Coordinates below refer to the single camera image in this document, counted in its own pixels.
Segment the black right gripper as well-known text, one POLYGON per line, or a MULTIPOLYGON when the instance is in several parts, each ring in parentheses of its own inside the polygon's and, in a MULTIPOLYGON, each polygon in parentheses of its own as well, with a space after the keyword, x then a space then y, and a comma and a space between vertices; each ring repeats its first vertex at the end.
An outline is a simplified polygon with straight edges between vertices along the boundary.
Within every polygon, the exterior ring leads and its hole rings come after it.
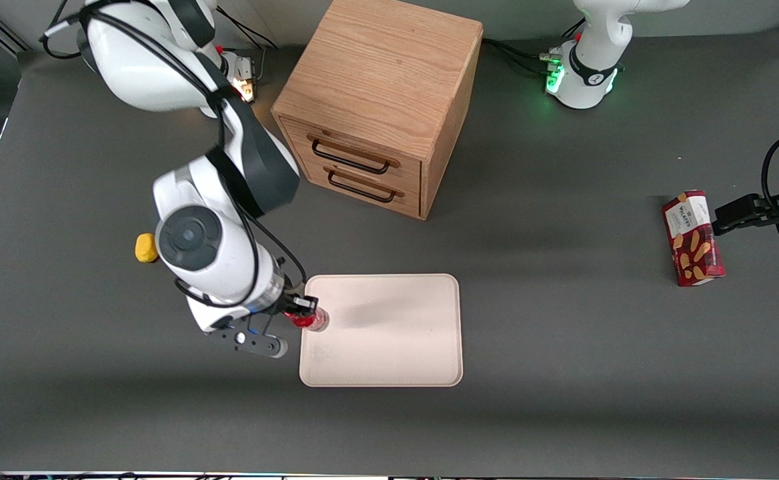
POLYGON ((267 332, 273 317, 279 314, 285 314, 293 324, 301 324, 302 317, 312 317, 316 311, 317 298, 300 298, 298 289, 285 289, 273 305, 259 312, 265 315, 265 324, 259 332, 267 332))

